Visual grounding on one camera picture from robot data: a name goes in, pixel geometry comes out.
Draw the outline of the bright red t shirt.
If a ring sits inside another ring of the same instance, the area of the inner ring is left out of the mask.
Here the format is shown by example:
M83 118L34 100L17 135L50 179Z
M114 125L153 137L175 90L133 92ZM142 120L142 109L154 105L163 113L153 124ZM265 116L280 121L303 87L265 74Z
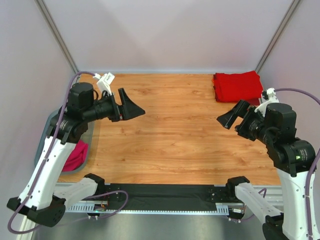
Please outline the bright red t shirt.
M260 76L253 70L244 73L215 73L217 102L236 103L259 99L263 92Z

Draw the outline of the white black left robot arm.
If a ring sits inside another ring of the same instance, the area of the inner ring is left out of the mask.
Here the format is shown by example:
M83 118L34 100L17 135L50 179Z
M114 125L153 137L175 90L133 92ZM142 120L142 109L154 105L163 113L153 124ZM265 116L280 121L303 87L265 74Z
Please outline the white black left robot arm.
M130 100L123 88L118 89L118 93L121 104L106 91L99 96L88 82L75 83L70 88L66 102L49 122L40 159L28 184L19 196L8 200L9 209L38 225L54 227L67 208L104 192L105 180L93 173L65 190L55 187L89 123L104 118L112 122L127 121L146 113Z

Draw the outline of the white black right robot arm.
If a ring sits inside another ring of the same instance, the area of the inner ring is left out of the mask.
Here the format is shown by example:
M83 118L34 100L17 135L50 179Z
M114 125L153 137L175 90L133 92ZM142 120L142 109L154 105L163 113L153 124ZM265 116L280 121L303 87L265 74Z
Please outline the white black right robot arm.
M235 127L237 134L266 147L280 179L283 211L263 198L244 176L228 179L225 186L230 197L252 211L267 240L318 240L312 195L316 152L308 141L296 137L296 112L277 101L268 100L256 107L240 100L217 121L230 129L237 118L242 118Z

